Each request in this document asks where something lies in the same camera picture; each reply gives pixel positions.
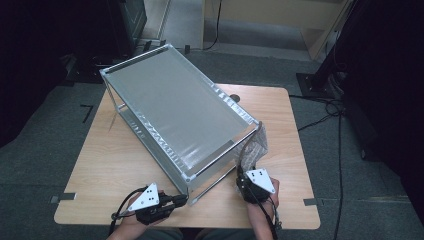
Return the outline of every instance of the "cable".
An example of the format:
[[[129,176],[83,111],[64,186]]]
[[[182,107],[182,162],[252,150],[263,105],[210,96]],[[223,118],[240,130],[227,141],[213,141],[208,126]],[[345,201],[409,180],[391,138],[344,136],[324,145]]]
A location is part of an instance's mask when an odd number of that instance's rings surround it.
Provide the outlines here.
[[[211,46],[209,46],[209,47],[207,47],[207,48],[205,48],[203,50],[209,50],[209,49],[211,49],[215,45],[215,43],[218,41],[218,38],[219,38],[218,37],[218,34],[219,34],[219,18],[221,16],[221,5],[222,5],[222,0],[219,1],[218,18],[216,20],[216,36],[215,36],[215,41],[213,42],[213,44]]]
[[[116,211],[116,213],[112,214],[112,222],[110,223],[110,227],[109,227],[109,236],[113,233],[113,231],[115,231],[115,225],[116,225],[116,220],[123,218],[123,217],[130,217],[133,216],[134,214],[131,215],[121,215],[121,210],[124,207],[124,204],[136,193],[139,192],[143,192],[147,189],[147,187],[144,188],[139,188],[136,189],[134,191],[132,191],[130,194],[128,194],[127,197],[125,197],[124,201],[122,201],[121,205],[119,206],[118,210]]]
[[[339,96],[344,95],[344,90],[340,88],[342,81],[346,79],[346,75],[343,76],[343,74],[343,72],[334,72],[329,76],[329,82]]]
[[[342,136],[341,136],[341,132],[342,132],[342,117],[344,114],[344,110],[340,109],[338,105],[335,104],[335,102],[341,102],[340,100],[325,100],[325,99],[319,99],[319,98],[310,98],[310,97],[301,97],[301,96],[296,96],[296,95],[290,95],[290,97],[293,98],[300,98],[300,99],[305,99],[305,100],[310,100],[310,101],[315,101],[315,102],[320,102],[320,103],[325,103],[325,110],[327,112],[327,116],[325,116],[324,118],[322,118],[321,120],[308,124],[307,126],[300,128],[298,131],[301,131],[307,127],[310,126],[314,126],[317,125],[321,122],[324,122],[325,120],[331,118],[331,117],[338,117],[338,169],[339,169],[339,191],[340,191],[340,201],[339,201],[339,209],[338,209],[338,213],[337,213],[337,221],[336,221],[336,227],[334,229],[334,235],[333,235],[333,240],[337,239],[337,235],[339,232],[339,227],[340,227],[340,220],[341,220],[341,215],[342,215],[342,208],[343,208],[343,201],[344,201],[344,189],[343,189],[343,172],[342,172]],[[328,107],[329,106],[334,106],[336,108],[336,112],[331,112]]]
[[[332,117],[337,117],[340,116],[342,114],[342,110],[340,109],[340,107],[336,104],[336,103],[340,103],[340,100],[337,99],[332,99],[332,100],[326,100],[326,99],[322,99],[322,98],[313,98],[313,97],[303,97],[303,96],[297,96],[297,95],[289,95],[289,97],[292,98],[300,98],[300,99],[305,99],[305,100],[309,100],[309,101],[314,101],[314,102],[319,102],[319,103],[324,103],[325,104],[325,111],[327,112],[327,115],[324,116],[323,118],[321,118],[320,120],[310,123],[306,126],[303,126],[301,128],[299,128],[297,131],[300,132],[302,130],[305,130],[308,127],[312,127],[315,126],[319,123],[325,122],[326,120],[332,118]],[[335,111],[330,111],[329,107],[334,107],[336,110]]]
[[[339,116],[339,134],[338,134],[338,142],[339,142],[339,186],[340,186],[340,202],[339,202],[339,211],[337,213],[337,222],[336,222],[336,228],[334,229],[334,240],[337,239],[337,235],[339,233],[339,226],[340,226],[340,219],[342,216],[342,207],[343,207],[343,174],[342,174],[342,136],[341,136],[341,129],[342,129],[342,115]]]
[[[278,240],[277,232],[275,231],[275,225],[272,223],[271,217],[266,212],[264,206],[262,206],[262,203],[259,202],[259,200],[256,198],[255,194],[253,193],[252,189],[250,189],[249,186],[247,186],[247,189],[249,189],[250,194],[252,194],[253,198],[255,199],[258,206],[261,208],[262,212],[265,214],[266,221],[268,222],[269,228],[271,229],[272,238],[275,240]]]
[[[272,204],[272,209],[274,210],[274,218],[275,218],[274,227],[281,226],[280,216],[278,214],[277,207],[275,206],[274,200],[272,200],[271,197],[269,197],[269,200],[268,200],[268,202],[270,202]]]

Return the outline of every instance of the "gray carpet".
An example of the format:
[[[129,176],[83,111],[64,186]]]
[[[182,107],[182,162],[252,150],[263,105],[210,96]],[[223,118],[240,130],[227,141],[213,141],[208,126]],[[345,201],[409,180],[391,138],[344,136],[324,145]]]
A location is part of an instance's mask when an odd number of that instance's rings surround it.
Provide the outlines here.
[[[284,87],[300,95],[295,74],[318,63],[192,51],[186,57],[216,83]],[[58,225],[50,197],[63,192],[105,90],[58,86],[13,142],[0,149],[1,239],[104,239],[108,226]],[[322,103],[291,99],[298,128],[326,115]],[[94,109],[83,123],[88,108]],[[338,239],[424,239],[424,229],[396,176],[363,161],[349,120],[342,119],[344,202]],[[300,131],[321,227],[283,230],[283,239],[333,239],[339,190],[338,118]]]

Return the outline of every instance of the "table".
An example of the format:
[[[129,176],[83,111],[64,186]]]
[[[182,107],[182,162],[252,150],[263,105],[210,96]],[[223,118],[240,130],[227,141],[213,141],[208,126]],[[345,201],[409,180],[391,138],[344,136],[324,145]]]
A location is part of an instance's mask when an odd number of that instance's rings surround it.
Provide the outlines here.
[[[219,2],[203,0],[203,21],[216,21]],[[227,0],[222,1],[220,19],[299,28],[311,59],[316,60],[330,34],[341,30],[351,3],[352,0]],[[203,46],[203,29],[201,43]]]
[[[285,229],[316,229],[320,219],[313,199],[299,135],[288,93],[284,88],[218,85],[240,96],[240,105],[263,121],[269,153],[258,163],[280,180],[278,212]],[[76,198],[61,201],[54,216],[59,224],[108,225],[111,214],[134,189],[156,182],[168,195],[178,191],[143,144],[117,115],[106,92],[100,103],[65,193]],[[175,209],[159,224],[164,227],[249,228],[245,204],[235,191],[235,172],[193,206]]]

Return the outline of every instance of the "metal box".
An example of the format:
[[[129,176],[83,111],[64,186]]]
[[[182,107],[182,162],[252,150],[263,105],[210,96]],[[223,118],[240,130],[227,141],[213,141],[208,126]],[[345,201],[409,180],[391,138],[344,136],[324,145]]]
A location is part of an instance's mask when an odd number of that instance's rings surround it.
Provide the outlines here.
[[[235,168],[236,146],[258,128],[172,45],[100,73],[116,111],[191,204]]]

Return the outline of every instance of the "wooden table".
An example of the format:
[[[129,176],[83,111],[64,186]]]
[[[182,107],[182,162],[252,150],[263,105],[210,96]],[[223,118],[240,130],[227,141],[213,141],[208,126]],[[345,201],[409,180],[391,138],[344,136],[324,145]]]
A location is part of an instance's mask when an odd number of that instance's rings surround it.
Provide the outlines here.
[[[240,105],[267,130],[269,153],[258,163],[280,180],[278,212],[285,229],[316,229],[320,219],[313,199],[290,100],[283,88],[218,85],[240,96]],[[142,143],[118,115],[106,92],[85,140],[65,193],[75,200],[61,201],[55,214],[60,224],[104,224],[111,221],[123,199],[134,189],[156,182],[168,195],[179,192]],[[235,191],[233,172],[195,205],[174,210],[159,226],[248,228],[245,203]]]

